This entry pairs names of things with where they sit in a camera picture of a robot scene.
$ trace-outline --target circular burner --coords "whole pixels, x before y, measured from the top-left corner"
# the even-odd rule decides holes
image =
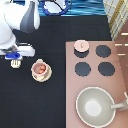
[[[98,70],[103,76],[112,76],[115,72],[114,66],[109,62],[100,63]]]
[[[86,62],[79,62],[75,66],[75,72],[79,76],[87,76],[91,71],[89,64]]]
[[[100,57],[108,57],[111,54],[111,49],[106,45],[99,45],[96,48],[96,54]]]
[[[84,58],[88,55],[89,50],[85,51],[85,52],[78,52],[76,49],[74,49],[74,54],[79,57],[79,58]]]

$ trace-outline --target small pot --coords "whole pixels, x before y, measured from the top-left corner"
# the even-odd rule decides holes
[[[38,71],[40,70],[41,65],[45,65],[46,69],[43,73],[39,74]],[[42,59],[38,59],[36,63],[32,65],[31,71],[32,71],[32,76],[40,81],[47,78],[49,74],[49,66]]]

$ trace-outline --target mug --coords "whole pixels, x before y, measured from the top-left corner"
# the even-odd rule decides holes
[[[50,66],[42,59],[38,59],[31,68],[32,76],[37,81],[45,81],[49,77]]]

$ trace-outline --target black table surface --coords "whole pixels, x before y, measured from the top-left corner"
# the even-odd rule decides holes
[[[35,57],[13,69],[0,59],[0,128],[66,128],[66,41],[111,41],[107,16],[41,17],[40,28],[25,34],[14,31],[21,43],[36,49]],[[53,71],[39,83],[31,66],[43,59]]]

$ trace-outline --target blue robot part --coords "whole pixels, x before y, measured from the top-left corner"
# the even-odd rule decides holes
[[[18,52],[13,52],[13,53],[9,53],[5,55],[5,59],[13,59],[13,60],[17,60],[20,59],[21,55]]]

